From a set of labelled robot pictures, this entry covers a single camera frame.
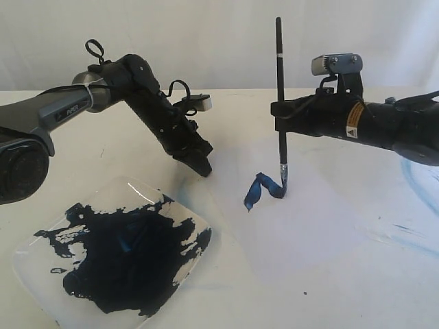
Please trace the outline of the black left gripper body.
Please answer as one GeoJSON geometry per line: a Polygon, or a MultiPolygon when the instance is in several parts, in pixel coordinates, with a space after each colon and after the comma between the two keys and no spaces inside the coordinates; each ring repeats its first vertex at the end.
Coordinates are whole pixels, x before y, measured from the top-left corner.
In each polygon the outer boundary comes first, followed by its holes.
{"type": "Polygon", "coordinates": [[[166,97],[141,90],[137,102],[138,117],[169,155],[184,158],[194,152],[207,157],[213,151],[212,145],[198,134],[195,123],[166,97]]]}

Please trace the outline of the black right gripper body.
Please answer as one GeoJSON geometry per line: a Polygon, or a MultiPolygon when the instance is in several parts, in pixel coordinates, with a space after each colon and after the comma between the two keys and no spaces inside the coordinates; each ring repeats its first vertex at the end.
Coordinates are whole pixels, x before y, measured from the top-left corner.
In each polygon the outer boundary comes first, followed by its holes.
{"type": "Polygon", "coordinates": [[[295,108],[304,106],[291,118],[291,132],[307,136],[330,136],[358,139],[358,123],[348,123],[349,117],[360,114],[360,100],[355,97],[310,95],[293,100],[295,108]]]}

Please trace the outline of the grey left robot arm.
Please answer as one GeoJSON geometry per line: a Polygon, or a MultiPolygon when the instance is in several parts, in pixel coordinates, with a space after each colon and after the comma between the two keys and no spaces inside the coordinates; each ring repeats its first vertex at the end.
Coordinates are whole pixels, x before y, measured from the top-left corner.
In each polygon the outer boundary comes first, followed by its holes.
{"type": "Polygon", "coordinates": [[[82,112],[99,113],[125,102],[146,124],[165,152],[202,177],[212,172],[213,148],[197,132],[192,116],[210,108],[208,94],[187,88],[171,103],[149,64],[128,54],[111,62],[101,60],[78,74],[69,86],[46,90],[1,107],[1,203],[33,195],[43,184],[55,149],[51,132],[82,112]]]}

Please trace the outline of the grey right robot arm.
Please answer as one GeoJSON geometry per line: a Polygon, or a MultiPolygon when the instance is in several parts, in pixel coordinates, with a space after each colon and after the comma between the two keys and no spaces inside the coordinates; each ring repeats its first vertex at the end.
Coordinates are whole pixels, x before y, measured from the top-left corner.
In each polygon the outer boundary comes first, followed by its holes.
{"type": "Polygon", "coordinates": [[[315,94],[273,102],[270,111],[278,132],[337,138],[438,166],[438,92],[385,103],[315,94]]]}

